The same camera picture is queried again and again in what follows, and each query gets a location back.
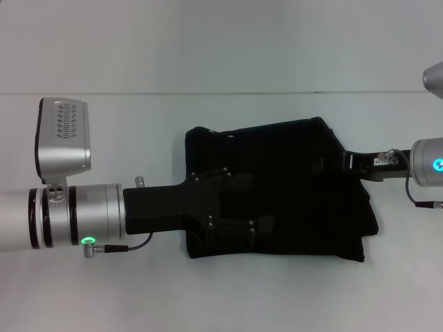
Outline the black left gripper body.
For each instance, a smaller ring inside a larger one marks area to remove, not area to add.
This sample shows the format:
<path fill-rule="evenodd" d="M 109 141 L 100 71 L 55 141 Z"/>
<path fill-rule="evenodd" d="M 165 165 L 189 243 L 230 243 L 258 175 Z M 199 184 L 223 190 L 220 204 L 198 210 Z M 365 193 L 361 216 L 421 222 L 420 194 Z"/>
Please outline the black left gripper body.
<path fill-rule="evenodd" d="M 191 173 L 178 185 L 124 189 L 125 232 L 185 230 L 206 239 L 222 221 L 221 190 L 221 171 Z"/>

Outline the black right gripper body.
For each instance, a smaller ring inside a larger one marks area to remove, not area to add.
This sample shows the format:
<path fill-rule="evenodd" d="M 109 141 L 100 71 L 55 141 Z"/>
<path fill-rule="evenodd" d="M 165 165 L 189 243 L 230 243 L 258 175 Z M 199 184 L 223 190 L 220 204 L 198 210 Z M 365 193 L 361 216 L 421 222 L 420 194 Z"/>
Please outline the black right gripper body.
<path fill-rule="evenodd" d="M 404 178 L 406 176 L 407 162 L 399 154 L 394 154 L 397 163 L 391 165 L 381 160 L 377 153 L 356 153 L 346 151 L 343 153 L 341 170 L 343 173 L 372 182 L 383 182 L 389 178 Z"/>

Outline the black t-shirt with white print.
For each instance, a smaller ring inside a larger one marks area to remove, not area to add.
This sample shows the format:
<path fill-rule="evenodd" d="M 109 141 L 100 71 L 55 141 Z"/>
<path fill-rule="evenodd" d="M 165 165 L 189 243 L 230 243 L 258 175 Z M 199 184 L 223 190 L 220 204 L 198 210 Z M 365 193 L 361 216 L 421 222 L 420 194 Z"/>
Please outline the black t-shirt with white print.
<path fill-rule="evenodd" d="M 223 132 L 196 127 L 186 133 L 185 149 L 188 174 L 226 167 L 253 175 L 248 194 L 223 196 L 224 217 L 274 217 L 273 231 L 251 248 L 240 242 L 210 245 L 188 232 L 191 258 L 253 252 L 364 261 L 362 239 L 379 230 L 370 195 L 353 176 L 311 172 L 316 158 L 345 151 L 322 118 Z"/>

